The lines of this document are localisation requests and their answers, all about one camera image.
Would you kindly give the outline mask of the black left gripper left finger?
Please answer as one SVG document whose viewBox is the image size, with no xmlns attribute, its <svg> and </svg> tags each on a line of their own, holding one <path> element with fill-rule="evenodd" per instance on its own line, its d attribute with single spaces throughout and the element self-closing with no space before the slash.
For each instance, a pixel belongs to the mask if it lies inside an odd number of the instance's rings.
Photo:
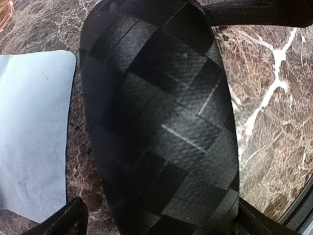
<svg viewBox="0 0 313 235">
<path fill-rule="evenodd" d="M 24 235 L 86 235 L 88 227 L 88 208 L 81 197 L 75 197 L 51 217 L 24 232 Z"/>
</svg>

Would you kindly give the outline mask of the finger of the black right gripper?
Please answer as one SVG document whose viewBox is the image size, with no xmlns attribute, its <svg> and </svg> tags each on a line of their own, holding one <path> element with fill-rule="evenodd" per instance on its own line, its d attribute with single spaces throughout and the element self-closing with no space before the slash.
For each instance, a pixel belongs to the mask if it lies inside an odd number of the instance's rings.
<svg viewBox="0 0 313 235">
<path fill-rule="evenodd" d="M 313 24 L 311 0 L 228 0 L 202 6 L 212 26 Z"/>
</svg>

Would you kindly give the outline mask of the black checkered glasses case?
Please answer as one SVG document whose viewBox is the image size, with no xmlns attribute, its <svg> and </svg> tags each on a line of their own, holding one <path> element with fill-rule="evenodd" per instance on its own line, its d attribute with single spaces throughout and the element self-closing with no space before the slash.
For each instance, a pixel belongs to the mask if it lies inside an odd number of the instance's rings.
<svg viewBox="0 0 313 235">
<path fill-rule="evenodd" d="M 211 26 L 186 0 L 103 0 L 81 31 L 86 121 L 122 235 L 232 235 L 234 115 Z"/>
</svg>

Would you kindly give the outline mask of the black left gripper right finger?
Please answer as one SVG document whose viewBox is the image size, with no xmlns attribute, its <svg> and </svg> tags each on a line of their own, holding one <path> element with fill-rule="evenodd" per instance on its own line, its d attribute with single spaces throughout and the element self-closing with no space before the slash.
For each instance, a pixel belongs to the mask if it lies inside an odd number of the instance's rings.
<svg viewBox="0 0 313 235">
<path fill-rule="evenodd" d="M 243 198 L 239 198 L 239 212 L 236 218 L 239 235 L 297 235 L 282 224 L 268 218 Z"/>
</svg>

